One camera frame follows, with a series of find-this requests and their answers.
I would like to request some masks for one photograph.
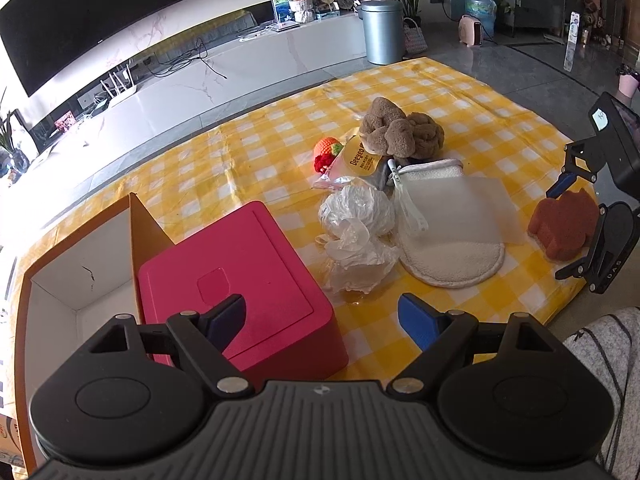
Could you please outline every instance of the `silver trash can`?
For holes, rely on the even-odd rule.
[[[376,65],[390,65],[404,56],[402,4],[395,0],[369,0],[358,10],[364,22],[367,59]]]

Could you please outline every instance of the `black tv screen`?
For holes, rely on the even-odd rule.
[[[27,95],[89,49],[181,0],[10,0],[0,39]]]

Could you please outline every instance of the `yellow checkered tablecloth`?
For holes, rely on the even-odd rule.
[[[312,150],[321,137],[344,138],[377,96],[407,113],[434,117],[446,133],[442,155],[462,160],[467,175],[500,178],[523,227],[558,177],[569,140],[553,126],[475,79],[429,59],[411,60],[282,99],[163,153],[76,208],[31,249],[19,269],[135,192],[174,242],[261,200],[318,277],[324,257],[314,239],[322,234],[318,208],[327,193],[310,188],[317,177]],[[460,290],[426,285],[398,264],[369,295],[332,298],[350,356],[335,378],[385,381],[416,357],[417,347],[398,325],[396,305],[403,292],[439,310],[462,308],[483,321],[504,322],[510,312],[527,310],[546,322],[582,286],[574,279],[557,282],[554,270],[530,240],[507,247],[496,276]],[[20,276],[18,270],[14,311]]]

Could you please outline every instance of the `frosted plastic sheet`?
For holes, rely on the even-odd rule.
[[[403,183],[429,223],[430,241],[522,244],[524,227],[497,178],[455,176]]]

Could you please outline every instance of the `pink box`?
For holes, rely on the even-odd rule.
[[[324,380],[348,362],[331,303],[262,202],[168,248],[142,265],[138,280],[147,323],[242,294],[246,323],[223,354],[256,387]]]

